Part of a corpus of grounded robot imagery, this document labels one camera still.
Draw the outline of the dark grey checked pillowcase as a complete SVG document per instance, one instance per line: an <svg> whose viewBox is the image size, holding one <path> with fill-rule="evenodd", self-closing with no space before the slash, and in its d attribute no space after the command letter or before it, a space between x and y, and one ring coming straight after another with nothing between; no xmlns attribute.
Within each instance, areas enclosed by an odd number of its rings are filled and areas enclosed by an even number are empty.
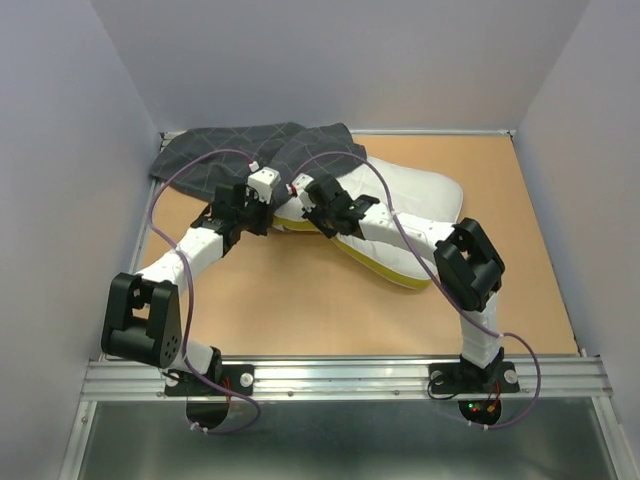
<svg viewBox="0 0 640 480"><path fill-rule="evenodd" d="M149 176L170 179L179 169L212 151L217 153L183 172L171 186L188 196L211 202L219 184L239 183L249 175L248 163L279 172L281 183L274 192L278 206L288 201L284 184L304 165L312 176L330 174L340 178L367 157L364 146L354 142L342 123L304 127L287 122L251 127L197 128L172 139L152 163Z"/></svg>

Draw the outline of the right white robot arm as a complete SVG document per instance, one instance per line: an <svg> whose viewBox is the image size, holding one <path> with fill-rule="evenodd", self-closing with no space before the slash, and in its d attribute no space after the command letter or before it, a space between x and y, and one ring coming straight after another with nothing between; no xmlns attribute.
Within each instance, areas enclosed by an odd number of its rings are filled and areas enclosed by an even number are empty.
<svg viewBox="0 0 640 480"><path fill-rule="evenodd" d="M325 236L341 234L411 253L460 318L459 362L438 377L440 386L459 393L490 388L504 359L497 331L503 260L477 221L438 222L399 212L388 185L382 187L384 200L353 198L331 175L300 174L291 191L302 203L303 217Z"/></svg>

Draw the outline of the white pillow yellow edge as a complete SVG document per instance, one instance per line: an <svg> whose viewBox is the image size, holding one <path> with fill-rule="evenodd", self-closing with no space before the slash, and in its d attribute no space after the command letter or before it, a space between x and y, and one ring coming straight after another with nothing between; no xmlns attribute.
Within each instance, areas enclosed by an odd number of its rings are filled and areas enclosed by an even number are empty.
<svg viewBox="0 0 640 480"><path fill-rule="evenodd" d="M436 242L452 233L463 204L461 186L440 173L388 163L370 156L338 179L352 198L380 200L360 222L364 239L338 234L333 243L386 280L420 290L437 272Z"/></svg>

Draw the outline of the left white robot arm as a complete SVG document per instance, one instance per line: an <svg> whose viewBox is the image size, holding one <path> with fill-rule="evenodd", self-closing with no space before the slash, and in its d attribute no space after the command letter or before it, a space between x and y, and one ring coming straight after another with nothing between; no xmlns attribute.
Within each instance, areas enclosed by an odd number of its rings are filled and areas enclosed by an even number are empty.
<svg viewBox="0 0 640 480"><path fill-rule="evenodd" d="M269 191L238 183L220 185L213 201L182 239L153 264L111 281L101 349L105 354L158 368L176 385L188 381L199 393L230 395L219 349L188 339L180 297L194 302L195 277L221 260L243 232L265 235L273 221Z"/></svg>

